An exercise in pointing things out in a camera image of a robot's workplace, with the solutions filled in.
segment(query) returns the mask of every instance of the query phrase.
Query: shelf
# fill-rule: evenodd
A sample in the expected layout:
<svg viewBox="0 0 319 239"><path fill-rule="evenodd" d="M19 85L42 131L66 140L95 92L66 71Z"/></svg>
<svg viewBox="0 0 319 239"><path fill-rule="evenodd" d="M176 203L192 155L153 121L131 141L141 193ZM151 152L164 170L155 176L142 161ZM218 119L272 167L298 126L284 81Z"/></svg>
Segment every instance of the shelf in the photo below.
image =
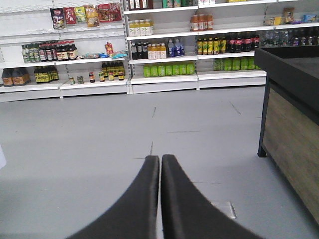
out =
<svg viewBox="0 0 319 239"><path fill-rule="evenodd" d="M274 26L251 26L251 27L241 27L241 28L226 28L226 29L216 29L210 31L198 31L198 35L212 35L220 33L231 33L231 32L243 32L243 31L264 31L273 30Z"/></svg>
<svg viewBox="0 0 319 239"><path fill-rule="evenodd" d="M122 81L119 81L119 80L114 80L114 81L105 80L105 82L99 82L98 80L95 80L94 83L90 83L89 80L87 80L86 82L84 82L84 84L75 83L74 85L70 85L67 82L64 85L60 86L60 90L92 88L92 87L107 87L107 86L122 86L122 85L126 85L127 80L128 80L127 78L125 78Z"/></svg>
<svg viewBox="0 0 319 239"><path fill-rule="evenodd" d="M204 59L214 59L214 58L228 58L228 57L243 57L243 56L254 56L255 51L249 51L249 52L241 52L241 53L221 53L218 55L199 55L199 60Z"/></svg>
<svg viewBox="0 0 319 239"><path fill-rule="evenodd" d="M147 64L147 63L157 63L157 62L175 62L175 61L194 61L197 60L198 57L194 53L186 53L185 56L181 57L168 57L165 59L141 59L141 60L130 60L130 64Z"/></svg>
<svg viewBox="0 0 319 239"><path fill-rule="evenodd" d="M44 90L57 90L62 86L65 81L51 81L49 83L37 84L35 81L31 81L24 86L10 86L10 87L0 87L0 93L9 92L21 92L21 91L44 91Z"/></svg>
<svg viewBox="0 0 319 239"><path fill-rule="evenodd" d="M206 71L198 72L198 79L216 80L216 79L233 79L233 78L250 78L250 77L266 77L263 70L245 70L245 71Z"/></svg>
<svg viewBox="0 0 319 239"><path fill-rule="evenodd" d="M35 67L35 66L58 66L58 65L70 65L70 64L82 64L82 63L93 63L93 62L104 62L104 61L123 61L125 57L118 59L108 58L97 58L97 59L79 59L74 61L47 61L38 63L15 63L15 62L3 62L0 63L0 69L4 68L18 68L18 67Z"/></svg>
<svg viewBox="0 0 319 239"><path fill-rule="evenodd" d="M131 79L132 85L137 84L153 84L153 83L174 83L174 82L189 82L197 81L198 77L196 74L193 75L178 75L178 76L158 76L158 77L144 77L144 76L133 76Z"/></svg>
<svg viewBox="0 0 319 239"><path fill-rule="evenodd" d="M70 64L82 64L82 63L94 63L94 62L105 62L105 61L123 61L125 57L118 59L112 59L112 57L107 58L97 58L97 59L79 59L75 61L55 61L55 65L70 65Z"/></svg>
<svg viewBox="0 0 319 239"><path fill-rule="evenodd" d="M274 26L274 29L291 29L291 28L313 27L313 26L319 26L319 22L276 25L276 26Z"/></svg>
<svg viewBox="0 0 319 239"><path fill-rule="evenodd" d="M185 11L185 10L197 10L198 6L183 6L183 7L172 7L172 8L156 8L156 9L146 9L146 10L135 10L135 11L125 11L125 15L129 14L139 14L139 13L149 13L149 12L167 12L167 11Z"/></svg>
<svg viewBox="0 0 319 239"><path fill-rule="evenodd" d="M220 7L220 6L238 6L238 5L249 5L249 4L265 4L265 3L275 3L275 2L277 2L277 0L226 2L226 3L216 3L216 4L211 4L211 5L199 5L198 8L209 8L209 7Z"/></svg>
<svg viewBox="0 0 319 239"><path fill-rule="evenodd" d="M167 37L179 37L179 36L196 36L196 35L198 35L196 31L175 32L175 33L154 34L150 36L128 36L127 40L142 40L142 39L167 38Z"/></svg>

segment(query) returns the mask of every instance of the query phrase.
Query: green bottle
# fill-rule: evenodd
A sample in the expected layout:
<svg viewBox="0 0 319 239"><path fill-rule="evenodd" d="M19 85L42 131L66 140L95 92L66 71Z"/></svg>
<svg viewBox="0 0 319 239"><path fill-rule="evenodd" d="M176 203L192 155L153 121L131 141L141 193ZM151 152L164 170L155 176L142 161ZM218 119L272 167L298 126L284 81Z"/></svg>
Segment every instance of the green bottle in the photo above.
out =
<svg viewBox="0 0 319 239"><path fill-rule="evenodd" d="M173 75L178 76L179 75L179 65L174 64L173 65Z"/></svg>
<svg viewBox="0 0 319 239"><path fill-rule="evenodd" d="M183 62L179 65L179 73L181 75L186 75L187 74L186 64L183 63Z"/></svg>
<svg viewBox="0 0 319 239"><path fill-rule="evenodd" d="M158 65L159 76L165 76L165 65Z"/></svg>
<svg viewBox="0 0 319 239"><path fill-rule="evenodd" d="M248 59L247 57L241 57L240 59L240 70L248 69Z"/></svg>
<svg viewBox="0 0 319 239"><path fill-rule="evenodd" d="M159 76L158 66L157 65L151 65L151 76L152 77Z"/></svg>
<svg viewBox="0 0 319 239"><path fill-rule="evenodd" d="M231 71L233 69L232 64L231 58L226 58L224 61L224 71Z"/></svg>
<svg viewBox="0 0 319 239"><path fill-rule="evenodd" d="M194 64L194 62L188 62L187 63L186 71L187 71L188 75L192 75L192 74L195 73L195 64Z"/></svg>
<svg viewBox="0 0 319 239"><path fill-rule="evenodd" d="M144 77L151 76L151 67L149 65L144 65L143 71L144 71Z"/></svg>
<svg viewBox="0 0 319 239"><path fill-rule="evenodd" d="M254 70L255 67L255 58L253 56L248 57L248 70Z"/></svg>
<svg viewBox="0 0 319 239"><path fill-rule="evenodd" d="M239 71L240 70L240 59L238 57L235 57L233 59L233 71Z"/></svg>
<svg viewBox="0 0 319 239"><path fill-rule="evenodd" d="M221 59L220 58L214 59L213 70L214 71L220 71L221 70Z"/></svg>
<svg viewBox="0 0 319 239"><path fill-rule="evenodd" d="M167 76L172 76L173 75L173 68L172 68L171 64L166 64L165 65L165 74Z"/></svg>

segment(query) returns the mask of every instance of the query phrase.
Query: black padded grip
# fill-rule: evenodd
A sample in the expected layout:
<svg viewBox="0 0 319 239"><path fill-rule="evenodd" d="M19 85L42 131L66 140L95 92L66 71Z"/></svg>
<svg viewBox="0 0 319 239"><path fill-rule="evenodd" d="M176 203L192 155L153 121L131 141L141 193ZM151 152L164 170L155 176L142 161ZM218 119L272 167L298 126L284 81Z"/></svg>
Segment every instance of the black padded grip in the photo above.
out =
<svg viewBox="0 0 319 239"><path fill-rule="evenodd" d="M147 156L118 201L68 239L156 239L159 169L159 158Z"/></svg>
<svg viewBox="0 0 319 239"><path fill-rule="evenodd" d="M212 206L174 155L162 157L160 193L165 239L262 239Z"/></svg>

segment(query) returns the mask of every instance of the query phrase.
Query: water bottle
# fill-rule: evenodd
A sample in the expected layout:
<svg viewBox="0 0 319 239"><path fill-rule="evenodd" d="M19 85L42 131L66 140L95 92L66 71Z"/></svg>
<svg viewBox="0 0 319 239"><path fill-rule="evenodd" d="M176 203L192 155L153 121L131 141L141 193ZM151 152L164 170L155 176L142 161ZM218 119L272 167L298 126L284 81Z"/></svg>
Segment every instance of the water bottle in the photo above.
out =
<svg viewBox="0 0 319 239"><path fill-rule="evenodd" d="M181 44L180 44L180 42L179 42L179 39L178 38L176 38L175 39L175 56L181 56Z"/></svg>
<svg viewBox="0 0 319 239"><path fill-rule="evenodd" d="M173 43L173 40L170 39L168 41L168 55L169 57L174 57L175 56L175 48L174 48L174 43Z"/></svg>

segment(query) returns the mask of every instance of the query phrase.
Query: red snack bag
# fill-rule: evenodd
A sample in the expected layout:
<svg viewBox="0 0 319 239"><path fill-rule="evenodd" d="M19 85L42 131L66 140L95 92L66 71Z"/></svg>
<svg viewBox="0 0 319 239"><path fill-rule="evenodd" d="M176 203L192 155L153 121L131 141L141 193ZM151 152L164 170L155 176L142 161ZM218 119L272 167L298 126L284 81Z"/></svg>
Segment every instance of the red snack bag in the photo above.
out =
<svg viewBox="0 0 319 239"><path fill-rule="evenodd" d="M64 16L67 25L74 25L76 24L76 17L74 7L64 7Z"/></svg>

